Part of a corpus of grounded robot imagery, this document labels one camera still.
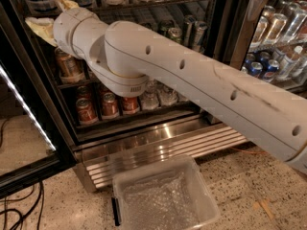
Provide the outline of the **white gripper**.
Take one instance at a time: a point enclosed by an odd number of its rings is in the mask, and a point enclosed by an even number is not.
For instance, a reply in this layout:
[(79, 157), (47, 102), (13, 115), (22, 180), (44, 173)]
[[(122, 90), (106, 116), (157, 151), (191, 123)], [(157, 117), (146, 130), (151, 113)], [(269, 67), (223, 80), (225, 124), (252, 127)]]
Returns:
[(99, 18), (71, 0), (54, 0), (62, 13), (52, 18), (26, 17), (30, 29), (52, 46), (78, 59), (99, 60)]

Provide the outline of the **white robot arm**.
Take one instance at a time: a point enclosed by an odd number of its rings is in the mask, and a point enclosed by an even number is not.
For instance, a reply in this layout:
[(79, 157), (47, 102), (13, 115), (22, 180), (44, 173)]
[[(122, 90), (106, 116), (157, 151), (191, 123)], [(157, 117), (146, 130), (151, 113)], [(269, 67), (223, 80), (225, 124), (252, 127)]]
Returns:
[(121, 97), (141, 95), (149, 79), (175, 89), (248, 140), (307, 173), (307, 100), (190, 50), (129, 21), (103, 22), (70, 0), (55, 18), (26, 18), (31, 30), (83, 59)]

